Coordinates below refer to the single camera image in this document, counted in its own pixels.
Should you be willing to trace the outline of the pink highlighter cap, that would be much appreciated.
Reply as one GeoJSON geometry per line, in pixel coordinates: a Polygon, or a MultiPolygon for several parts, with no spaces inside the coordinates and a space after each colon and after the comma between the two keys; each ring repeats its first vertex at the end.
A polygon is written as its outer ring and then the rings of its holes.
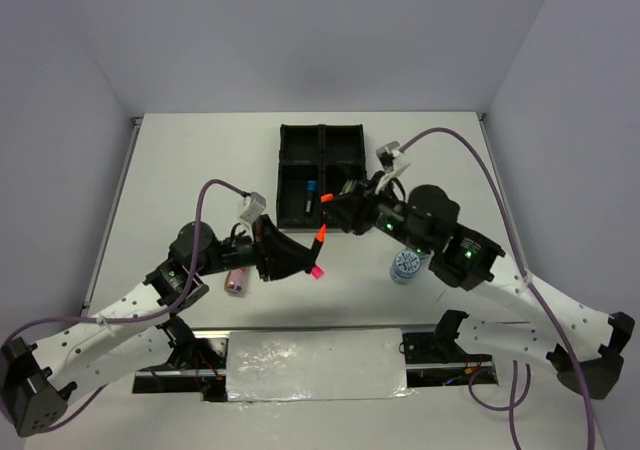
{"type": "Polygon", "coordinates": [[[315,279],[320,279],[324,276],[324,271],[319,266],[314,266],[311,270],[311,275],[315,279]]]}

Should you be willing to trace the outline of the orange tip black highlighter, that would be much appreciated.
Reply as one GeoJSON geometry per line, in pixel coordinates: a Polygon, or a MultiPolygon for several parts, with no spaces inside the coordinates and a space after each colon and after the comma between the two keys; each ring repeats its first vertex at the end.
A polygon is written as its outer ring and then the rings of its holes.
{"type": "Polygon", "coordinates": [[[326,239],[326,232],[327,232],[327,224],[323,224],[314,237],[314,241],[310,249],[310,255],[313,262],[316,262],[320,254],[320,251],[324,245],[324,242],[326,239]]]}

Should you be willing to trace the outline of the blue tip black highlighter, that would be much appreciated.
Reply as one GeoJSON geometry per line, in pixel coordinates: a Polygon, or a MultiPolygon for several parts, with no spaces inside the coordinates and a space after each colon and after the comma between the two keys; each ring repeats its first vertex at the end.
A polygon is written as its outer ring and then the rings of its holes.
{"type": "Polygon", "coordinates": [[[305,200],[304,200],[304,215],[311,216],[313,213],[314,202],[316,197],[315,190],[307,190],[305,192],[305,200]]]}

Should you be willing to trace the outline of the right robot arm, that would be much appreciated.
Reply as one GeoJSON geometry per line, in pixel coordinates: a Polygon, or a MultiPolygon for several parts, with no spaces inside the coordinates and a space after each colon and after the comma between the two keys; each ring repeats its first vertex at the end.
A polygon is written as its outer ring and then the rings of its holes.
{"type": "Polygon", "coordinates": [[[509,356],[555,373],[566,388],[604,399],[619,380],[622,351],[634,320],[607,314],[518,269],[499,244],[457,220],[460,207],[435,185],[414,188],[407,200],[373,181],[357,182],[344,193],[322,196],[323,212],[346,233],[376,228],[419,255],[432,274],[512,311],[530,324],[509,330],[448,310],[436,327],[435,350],[446,361],[466,352],[509,356]]]}

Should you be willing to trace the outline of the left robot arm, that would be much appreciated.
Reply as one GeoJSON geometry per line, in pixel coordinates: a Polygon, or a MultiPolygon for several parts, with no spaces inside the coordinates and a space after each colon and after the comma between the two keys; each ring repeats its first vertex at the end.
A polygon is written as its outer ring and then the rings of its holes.
{"type": "Polygon", "coordinates": [[[278,230],[266,215],[252,232],[220,240],[211,227],[191,222],[168,257],[131,291],[90,317],[69,319],[65,330],[34,343],[14,331],[1,347],[1,407],[21,438],[62,427],[81,398],[122,376],[168,363],[189,366],[197,339],[181,311],[209,290],[206,275],[253,267],[264,281],[297,273],[316,276],[326,238],[320,229],[305,247],[278,230]]]}

